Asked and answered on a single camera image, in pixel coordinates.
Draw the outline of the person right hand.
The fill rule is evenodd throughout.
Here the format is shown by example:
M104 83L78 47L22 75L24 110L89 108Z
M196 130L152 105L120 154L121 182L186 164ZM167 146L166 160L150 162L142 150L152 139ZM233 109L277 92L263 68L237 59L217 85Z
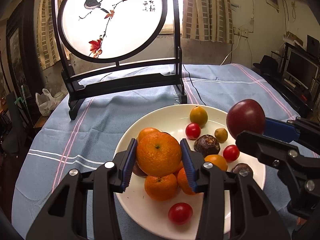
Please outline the person right hand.
M303 226L307 222L306 219L298 217L297 219L297 226Z

